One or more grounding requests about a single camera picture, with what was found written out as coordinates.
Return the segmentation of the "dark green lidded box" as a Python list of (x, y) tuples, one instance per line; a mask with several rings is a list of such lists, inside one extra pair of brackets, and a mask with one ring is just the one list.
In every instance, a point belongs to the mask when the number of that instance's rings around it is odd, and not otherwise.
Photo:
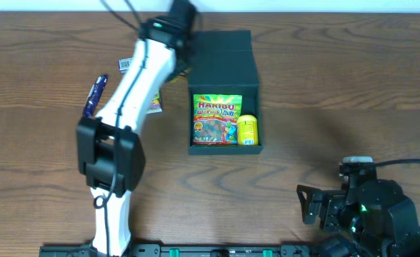
[[(196, 35), (188, 78), (189, 147), (191, 155), (259, 154), (263, 149), (259, 72), (251, 32), (204, 31)], [(259, 145), (193, 145), (194, 94), (241, 95), (241, 115), (257, 118)]]

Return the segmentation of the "dark blue barcode box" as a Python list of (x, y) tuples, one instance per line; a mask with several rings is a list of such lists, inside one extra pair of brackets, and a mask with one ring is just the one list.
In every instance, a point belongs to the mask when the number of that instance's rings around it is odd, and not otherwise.
[(119, 59), (119, 72), (121, 74), (126, 73), (131, 65), (132, 58), (126, 58), (126, 59)]

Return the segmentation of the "green Pretz snack box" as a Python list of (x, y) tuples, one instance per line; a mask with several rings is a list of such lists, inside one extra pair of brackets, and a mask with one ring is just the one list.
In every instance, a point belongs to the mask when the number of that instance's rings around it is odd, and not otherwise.
[(147, 109), (147, 114), (155, 114), (162, 111), (161, 94), (160, 91), (158, 91), (151, 100), (149, 108)]

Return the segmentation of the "Haribo gummy candy bag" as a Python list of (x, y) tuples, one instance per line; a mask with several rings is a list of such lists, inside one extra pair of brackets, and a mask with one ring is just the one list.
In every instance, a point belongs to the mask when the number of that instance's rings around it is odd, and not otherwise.
[(193, 145), (237, 145), (242, 96), (194, 94)]

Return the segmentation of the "yellow plastic bottle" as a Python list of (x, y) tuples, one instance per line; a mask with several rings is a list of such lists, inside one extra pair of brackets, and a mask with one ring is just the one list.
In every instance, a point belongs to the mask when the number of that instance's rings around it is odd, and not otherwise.
[(253, 115), (241, 115), (237, 120), (238, 145), (258, 146), (258, 124), (257, 118)]

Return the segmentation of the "dark blue candy bar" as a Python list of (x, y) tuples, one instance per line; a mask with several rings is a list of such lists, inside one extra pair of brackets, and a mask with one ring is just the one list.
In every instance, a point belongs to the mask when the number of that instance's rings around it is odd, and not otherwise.
[(99, 104), (100, 98), (103, 94), (103, 91), (105, 89), (108, 77), (109, 76), (107, 74), (102, 74), (95, 80), (83, 107), (83, 111), (82, 111), (83, 117), (93, 116), (96, 110), (96, 107)]

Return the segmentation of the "orange yellow snack packet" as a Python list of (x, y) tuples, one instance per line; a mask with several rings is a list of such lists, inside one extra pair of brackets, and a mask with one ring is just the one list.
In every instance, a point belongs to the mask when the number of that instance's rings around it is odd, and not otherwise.
[(189, 77), (189, 73), (188, 72), (181, 72), (180, 74), (178, 74), (177, 76), (175, 76), (174, 78), (172, 78), (169, 82), (170, 83), (174, 83), (180, 79), (184, 79), (187, 80)]

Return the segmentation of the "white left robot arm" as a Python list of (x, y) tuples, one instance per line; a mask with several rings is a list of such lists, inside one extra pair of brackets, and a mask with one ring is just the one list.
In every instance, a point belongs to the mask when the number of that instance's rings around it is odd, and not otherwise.
[(193, 22), (194, 15), (168, 14), (143, 23), (117, 89), (97, 115), (78, 122), (79, 172), (96, 211), (90, 256), (122, 256), (129, 247), (129, 201), (146, 164), (141, 130), (154, 95), (186, 68)]

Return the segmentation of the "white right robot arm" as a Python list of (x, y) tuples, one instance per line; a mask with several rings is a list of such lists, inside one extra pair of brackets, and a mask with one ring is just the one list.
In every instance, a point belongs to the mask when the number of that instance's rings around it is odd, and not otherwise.
[(296, 192), (305, 224), (332, 237), (311, 256), (420, 257), (420, 225), (414, 202), (393, 180), (351, 178), (340, 190), (299, 185)]

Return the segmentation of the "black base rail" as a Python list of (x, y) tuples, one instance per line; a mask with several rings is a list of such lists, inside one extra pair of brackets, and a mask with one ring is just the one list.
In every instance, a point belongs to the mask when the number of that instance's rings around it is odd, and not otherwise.
[(163, 245), (114, 238), (94, 239), (83, 245), (48, 244), (39, 249), (39, 257), (124, 256), (124, 257), (325, 257), (322, 245), (287, 243), (282, 245)]

